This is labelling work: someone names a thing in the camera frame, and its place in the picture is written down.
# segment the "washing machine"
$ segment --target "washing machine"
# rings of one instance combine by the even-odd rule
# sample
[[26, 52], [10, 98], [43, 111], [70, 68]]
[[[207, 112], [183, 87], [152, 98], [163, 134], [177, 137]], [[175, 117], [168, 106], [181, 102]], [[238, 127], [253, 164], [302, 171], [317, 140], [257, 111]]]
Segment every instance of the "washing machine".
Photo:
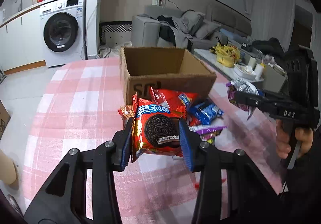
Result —
[[57, 0], [40, 7], [47, 67], [87, 59], [85, 5], [86, 0]]

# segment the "washing machine control panel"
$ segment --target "washing machine control panel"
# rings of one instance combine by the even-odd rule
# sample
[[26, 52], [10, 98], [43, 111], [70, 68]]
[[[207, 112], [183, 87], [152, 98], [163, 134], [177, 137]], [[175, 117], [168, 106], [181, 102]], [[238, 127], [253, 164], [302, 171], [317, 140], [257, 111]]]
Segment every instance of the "washing machine control panel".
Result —
[[75, 6], [83, 6], [84, 0], [57, 0], [40, 7], [40, 15], [47, 14], [53, 11], [58, 11]]

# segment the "faucet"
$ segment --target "faucet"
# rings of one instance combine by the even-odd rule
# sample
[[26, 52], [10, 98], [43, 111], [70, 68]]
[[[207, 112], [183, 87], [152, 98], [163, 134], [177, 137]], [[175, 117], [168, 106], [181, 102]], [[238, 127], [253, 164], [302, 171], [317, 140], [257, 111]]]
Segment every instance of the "faucet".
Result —
[[18, 12], [22, 10], [22, 0], [20, 0], [20, 10], [18, 8]]

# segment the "kitchen counter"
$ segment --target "kitchen counter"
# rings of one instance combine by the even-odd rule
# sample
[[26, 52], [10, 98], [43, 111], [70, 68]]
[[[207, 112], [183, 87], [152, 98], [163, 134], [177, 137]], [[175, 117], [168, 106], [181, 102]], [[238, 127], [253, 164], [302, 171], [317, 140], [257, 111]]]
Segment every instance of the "kitchen counter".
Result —
[[19, 11], [18, 13], [14, 14], [14, 15], [11, 16], [10, 18], [4, 20], [4, 21], [0, 24], [0, 28], [3, 27], [5, 24], [8, 24], [10, 21], [16, 19], [17, 17], [22, 16], [23, 14], [28, 13], [28, 12], [31, 11], [31, 10], [40, 8], [41, 5], [44, 5], [44, 4], [47, 4], [47, 3], [49, 3], [49, 2], [53, 2], [53, 1], [56, 1], [56, 0], [45, 0], [45, 1], [39, 2], [39, 3], [35, 4], [35, 5], [31, 5], [30, 7], [27, 7], [27, 8], [25, 8], [25, 9], [23, 9], [22, 11]]

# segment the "white bowl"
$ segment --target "white bowl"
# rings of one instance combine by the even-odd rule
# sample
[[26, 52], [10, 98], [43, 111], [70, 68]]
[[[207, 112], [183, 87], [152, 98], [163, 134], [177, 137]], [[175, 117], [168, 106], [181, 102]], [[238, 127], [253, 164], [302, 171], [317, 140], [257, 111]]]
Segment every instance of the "white bowl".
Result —
[[245, 66], [234, 64], [234, 72], [242, 78], [255, 81], [256, 74], [254, 73], [254, 71], [252, 71], [252, 73], [248, 73], [244, 70], [244, 67]]

